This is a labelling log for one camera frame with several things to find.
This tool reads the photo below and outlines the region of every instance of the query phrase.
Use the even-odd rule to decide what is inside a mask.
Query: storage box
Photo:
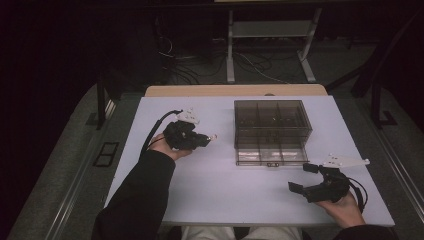
[[[278,167],[308,162],[312,127],[301,100],[236,100],[236,164]]]

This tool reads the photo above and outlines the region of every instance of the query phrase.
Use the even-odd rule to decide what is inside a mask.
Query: hand
[[[162,133],[152,138],[149,149],[164,153],[174,161],[193,152],[192,150],[172,150],[168,143],[166,143],[165,136]]]
[[[351,192],[336,203],[331,201],[322,201],[317,202],[316,204],[324,208],[327,214],[333,217],[337,224],[339,224],[342,228],[366,224],[361,211],[359,210],[358,204]]]

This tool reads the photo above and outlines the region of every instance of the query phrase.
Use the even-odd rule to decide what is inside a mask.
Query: white tabletop
[[[169,189],[163,222],[179,225],[321,226],[334,224],[323,209],[289,191],[288,182],[305,187],[323,181],[321,174],[301,166],[268,168],[236,166],[234,149],[234,100],[302,100],[312,125],[306,144],[308,159],[321,164],[329,153],[360,156],[331,96],[291,97],[145,97],[140,101],[112,182],[106,204],[136,164],[141,147],[155,122],[171,110],[193,108],[200,124],[194,131],[217,134],[218,139],[190,156],[179,159]],[[157,131],[175,121],[165,119]],[[369,201],[364,218],[369,224],[394,225],[386,205],[365,166],[342,172],[366,188]]]

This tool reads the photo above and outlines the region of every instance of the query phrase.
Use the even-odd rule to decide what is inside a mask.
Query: black jacket
[[[154,240],[165,214],[175,162],[148,150],[96,218],[92,239]],[[334,240],[395,240],[389,228],[364,225],[343,229]]]

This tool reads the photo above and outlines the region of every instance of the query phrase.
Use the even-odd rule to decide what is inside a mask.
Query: person
[[[156,239],[167,207],[175,161],[191,152],[171,149],[163,134],[154,137],[108,206],[97,215],[91,239]],[[335,240],[397,239],[390,228],[366,224],[350,192],[336,203],[322,201],[316,204],[342,228]],[[301,239],[299,234],[300,230],[294,227],[251,228],[244,239],[293,240]],[[183,227],[183,239],[235,239],[233,235],[232,227]]]

